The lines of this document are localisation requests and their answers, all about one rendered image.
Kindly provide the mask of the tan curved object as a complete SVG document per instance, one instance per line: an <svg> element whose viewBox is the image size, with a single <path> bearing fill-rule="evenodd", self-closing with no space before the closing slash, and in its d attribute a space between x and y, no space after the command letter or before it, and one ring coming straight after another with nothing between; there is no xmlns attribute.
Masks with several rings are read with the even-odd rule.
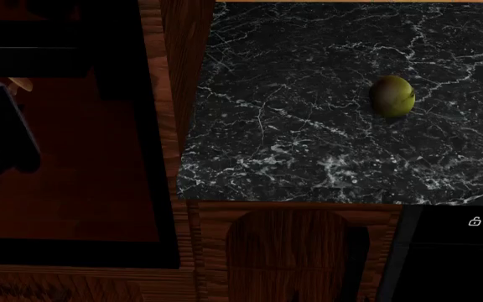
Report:
<svg viewBox="0 0 483 302"><path fill-rule="evenodd" d="M8 85L8 89L12 93L16 93L19 88L26 92L31 92L34 88L33 82L26 77L9 77L11 83Z"/></svg>

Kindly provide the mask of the green mango fruit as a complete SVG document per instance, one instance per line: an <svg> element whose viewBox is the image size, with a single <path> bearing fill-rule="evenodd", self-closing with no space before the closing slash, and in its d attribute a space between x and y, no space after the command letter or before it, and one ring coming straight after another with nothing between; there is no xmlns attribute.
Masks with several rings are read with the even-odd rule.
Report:
<svg viewBox="0 0 483 302"><path fill-rule="evenodd" d="M371 106L382 117L403 117L414 106L416 95L413 87L402 77L385 75L369 90Z"/></svg>

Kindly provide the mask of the arched wood cabinet door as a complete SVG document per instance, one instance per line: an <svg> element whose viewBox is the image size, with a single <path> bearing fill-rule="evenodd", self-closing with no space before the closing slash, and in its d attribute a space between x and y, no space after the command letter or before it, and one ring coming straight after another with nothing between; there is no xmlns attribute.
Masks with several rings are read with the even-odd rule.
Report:
<svg viewBox="0 0 483 302"><path fill-rule="evenodd" d="M206 302L379 302L400 206L198 201Z"/></svg>

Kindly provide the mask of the black dishwasher front panel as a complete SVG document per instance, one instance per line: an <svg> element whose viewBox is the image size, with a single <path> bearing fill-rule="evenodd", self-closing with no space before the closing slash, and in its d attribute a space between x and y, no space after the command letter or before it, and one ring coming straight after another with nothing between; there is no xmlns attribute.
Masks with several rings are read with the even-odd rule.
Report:
<svg viewBox="0 0 483 302"><path fill-rule="evenodd" d="M376 302L483 302L483 206L404 206Z"/></svg>

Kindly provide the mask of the black built-in oven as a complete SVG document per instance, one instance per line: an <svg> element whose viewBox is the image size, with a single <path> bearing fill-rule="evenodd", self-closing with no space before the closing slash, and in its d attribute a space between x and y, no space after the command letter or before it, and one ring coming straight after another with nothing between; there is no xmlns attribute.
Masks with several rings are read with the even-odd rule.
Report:
<svg viewBox="0 0 483 302"><path fill-rule="evenodd" d="M0 0L0 47L91 62L10 92L41 164L0 175L0 264L177 268L138 0Z"/></svg>

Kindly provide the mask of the dark wood cabinet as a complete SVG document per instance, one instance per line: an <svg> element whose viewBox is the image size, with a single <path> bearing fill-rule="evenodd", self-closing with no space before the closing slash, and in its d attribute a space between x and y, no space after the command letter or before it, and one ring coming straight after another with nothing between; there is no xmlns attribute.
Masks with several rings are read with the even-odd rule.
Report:
<svg viewBox="0 0 483 302"><path fill-rule="evenodd" d="M138 0L167 180L175 182L215 0ZM333 211L368 228L356 302L375 302L402 208L391 205L171 200L177 268L0 264L0 302L229 302L225 237L253 211Z"/></svg>

